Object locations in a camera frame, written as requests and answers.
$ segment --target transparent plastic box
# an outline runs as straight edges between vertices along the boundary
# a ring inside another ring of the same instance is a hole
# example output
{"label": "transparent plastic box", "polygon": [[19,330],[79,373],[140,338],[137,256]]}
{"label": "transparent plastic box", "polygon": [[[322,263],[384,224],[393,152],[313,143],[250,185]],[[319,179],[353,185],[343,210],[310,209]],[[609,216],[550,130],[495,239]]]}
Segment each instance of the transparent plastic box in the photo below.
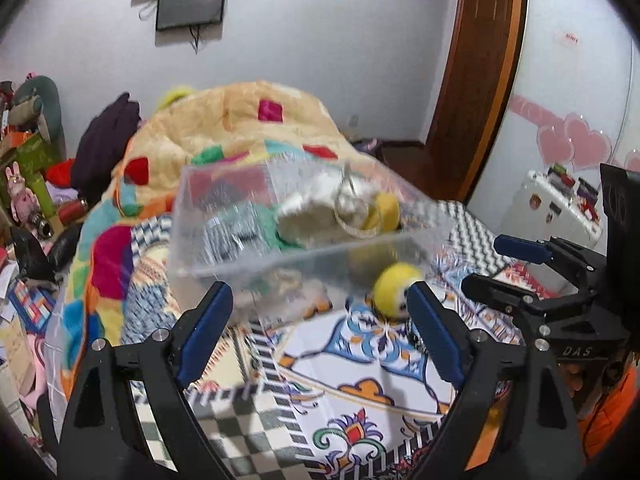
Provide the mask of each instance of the transparent plastic box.
{"label": "transparent plastic box", "polygon": [[220,280],[234,294],[230,324],[260,319],[268,326],[305,317],[309,304],[334,306],[348,296],[366,295],[378,276],[395,262],[420,267],[433,275],[431,264],[446,242],[453,220],[437,204],[373,158],[351,163],[353,172],[381,190],[394,193],[401,209],[419,204],[419,218],[401,229],[374,238],[312,249],[267,249],[252,246],[232,261],[214,262],[204,250],[206,226],[229,209],[273,208],[304,189],[314,176],[341,173],[343,163],[281,155],[265,162],[230,168],[225,164],[185,166],[174,203],[168,276],[184,311],[197,306],[209,287]]}

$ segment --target bunny figure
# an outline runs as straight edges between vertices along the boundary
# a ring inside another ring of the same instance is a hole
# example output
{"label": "bunny figure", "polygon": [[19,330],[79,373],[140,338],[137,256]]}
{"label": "bunny figure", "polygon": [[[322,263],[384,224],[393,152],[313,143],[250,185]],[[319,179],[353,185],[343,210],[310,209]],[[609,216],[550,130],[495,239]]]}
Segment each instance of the bunny figure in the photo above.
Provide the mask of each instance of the bunny figure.
{"label": "bunny figure", "polygon": [[4,168],[7,189],[11,197],[11,214],[18,224],[28,225],[31,214],[40,210],[40,202],[33,191],[27,187],[24,177],[20,174],[18,163],[14,162],[12,168],[8,166]]}

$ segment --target door frame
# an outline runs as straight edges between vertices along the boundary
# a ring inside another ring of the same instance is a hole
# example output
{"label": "door frame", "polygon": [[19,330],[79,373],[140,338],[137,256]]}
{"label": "door frame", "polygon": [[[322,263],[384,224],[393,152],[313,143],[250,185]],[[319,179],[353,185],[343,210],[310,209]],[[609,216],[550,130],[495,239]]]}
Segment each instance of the door frame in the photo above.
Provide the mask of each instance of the door frame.
{"label": "door frame", "polygon": [[[456,19],[454,21],[453,34],[451,37],[451,44],[449,46],[447,65],[442,77],[442,85],[440,87],[438,101],[436,102],[436,109],[433,115],[433,121],[431,122],[430,133],[436,127],[439,115],[444,108],[446,89],[451,78],[453,62],[458,47],[458,40],[460,38],[463,3],[464,0],[458,0],[458,8],[456,9]],[[513,87],[513,81],[518,67],[518,60],[520,59],[520,49],[522,47],[522,38],[524,36],[526,14],[527,0],[512,0],[509,35],[507,37],[504,60],[502,62],[502,67],[500,68],[498,84],[495,89],[494,100],[492,101],[486,122],[482,128],[482,135],[478,143],[478,148],[476,149],[474,158],[466,171],[462,186],[458,190],[456,200],[459,202],[466,204],[471,198],[471,194],[473,193],[476,183],[482,174],[482,169],[489,157],[491,148],[493,147],[495,138],[497,137],[498,130],[502,124],[502,118],[504,117],[509,97],[511,95],[511,89]]]}

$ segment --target yellow blanket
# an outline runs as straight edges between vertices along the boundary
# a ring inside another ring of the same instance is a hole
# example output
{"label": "yellow blanket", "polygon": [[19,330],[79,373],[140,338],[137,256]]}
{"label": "yellow blanket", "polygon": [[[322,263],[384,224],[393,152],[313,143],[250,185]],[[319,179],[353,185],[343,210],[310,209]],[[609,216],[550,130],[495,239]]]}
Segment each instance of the yellow blanket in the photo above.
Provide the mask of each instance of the yellow blanket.
{"label": "yellow blanket", "polygon": [[[130,140],[109,189],[82,229],[62,313],[66,361],[61,373],[67,397],[86,346],[97,337],[120,343],[126,279],[122,264],[104,264],[105,258],[114,258],[105,253],[118,244],[126,248],[126,226],[171,211],[182,167],[194,159],[237,158],[234,164],[247,164],[284,151],[315,149],[337,158],[365,157],[344,139],[318,99],[265,81],[206,90],[149,119]],[[127,168],[135,164],[132,182]]]}

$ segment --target television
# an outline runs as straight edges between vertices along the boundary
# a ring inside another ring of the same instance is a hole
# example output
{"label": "television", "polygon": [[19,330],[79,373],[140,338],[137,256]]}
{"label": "television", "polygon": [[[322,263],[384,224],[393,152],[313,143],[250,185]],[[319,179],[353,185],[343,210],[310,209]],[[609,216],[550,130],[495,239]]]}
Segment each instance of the television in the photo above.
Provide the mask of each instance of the television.
{"label": "television", "polygon": [[225,0],[158,0],[156,30],[221,23]]}

